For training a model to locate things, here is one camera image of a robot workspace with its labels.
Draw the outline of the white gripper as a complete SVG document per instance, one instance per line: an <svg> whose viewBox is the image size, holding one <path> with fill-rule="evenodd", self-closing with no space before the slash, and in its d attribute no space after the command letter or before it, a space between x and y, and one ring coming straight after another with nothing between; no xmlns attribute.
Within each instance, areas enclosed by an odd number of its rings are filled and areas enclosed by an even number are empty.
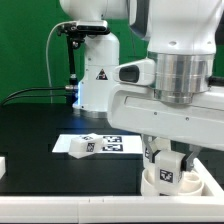
<svg viewBox="0 0 224 224"><path fill-rule="evenodd" d="M148 87L117 84L110 92L107 115L113 128L143 134L144 156L150 163L158 151L155 137L193 144L182 159L182 171L194 168L202 147L224 151L224 88L195 94L187 105L166 104L153 96Z"/></svg>

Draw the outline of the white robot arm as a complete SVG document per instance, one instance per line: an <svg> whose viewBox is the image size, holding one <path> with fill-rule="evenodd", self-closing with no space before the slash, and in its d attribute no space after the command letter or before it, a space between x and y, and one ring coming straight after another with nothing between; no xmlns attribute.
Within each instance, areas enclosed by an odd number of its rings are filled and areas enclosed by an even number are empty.
<svg viewBox="0 0 224 224"><path fill-rule="evenodd" d="M78 25L128 18L149 42L143 60L118 66L107 118L114 128L187 143L193 168L200 150L224 151L224 79L212 75L224 0L60 0Z"/></svg>

